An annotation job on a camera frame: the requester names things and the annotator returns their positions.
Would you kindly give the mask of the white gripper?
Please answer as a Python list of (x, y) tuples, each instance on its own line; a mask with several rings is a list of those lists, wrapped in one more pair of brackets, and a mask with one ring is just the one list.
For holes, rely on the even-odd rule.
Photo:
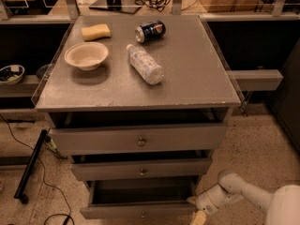
[(240, 200), (242, 197), (239, 194), (230, 193), (219, 184), (213, 185), (198, 197), (188, 197), (187, 202), (196, 204), (196, 207), (201, 210), (193, 213), (190, 225), (204, 225), (206, 215), (214, 215), (220, 207)]

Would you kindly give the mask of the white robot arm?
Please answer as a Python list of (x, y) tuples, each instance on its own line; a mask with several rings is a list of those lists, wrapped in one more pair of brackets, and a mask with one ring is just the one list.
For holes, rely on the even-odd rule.
[(265, 214), (265, 225), (300, 225), (300, 187), (287, 185), (270, 193), (256, 187), (239, 174), (223, 170), (217, 182), (198, 196), (187, 199), (196, 206), (190, 225), (204, 225), (208, 216), (225, 204), (244, 199)]

